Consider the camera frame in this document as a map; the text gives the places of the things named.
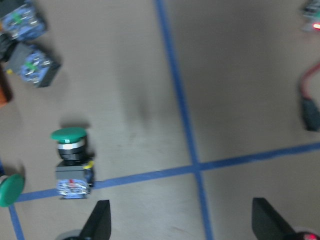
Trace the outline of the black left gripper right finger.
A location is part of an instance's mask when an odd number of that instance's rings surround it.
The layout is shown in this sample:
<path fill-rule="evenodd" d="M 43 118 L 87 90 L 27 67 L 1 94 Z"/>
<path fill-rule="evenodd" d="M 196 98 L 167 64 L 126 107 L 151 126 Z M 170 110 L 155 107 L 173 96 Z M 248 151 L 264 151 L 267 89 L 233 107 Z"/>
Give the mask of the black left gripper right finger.
<path fill-rule="evenodd" d="M 257 240 L 286 240 L 297 232 L 263 197 L 252 199 L 251 228 Z"/>

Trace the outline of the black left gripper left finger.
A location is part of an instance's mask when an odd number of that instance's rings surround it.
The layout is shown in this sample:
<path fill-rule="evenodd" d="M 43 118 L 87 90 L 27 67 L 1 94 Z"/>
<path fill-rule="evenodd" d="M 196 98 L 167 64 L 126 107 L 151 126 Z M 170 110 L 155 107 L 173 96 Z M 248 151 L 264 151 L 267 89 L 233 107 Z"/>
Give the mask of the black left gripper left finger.
<path fill-rule="evenodd" d="M 99 200 L 83 226 L 79 240 L 109 240 L 111 237 L 111 206 L 109 200 Z"/>

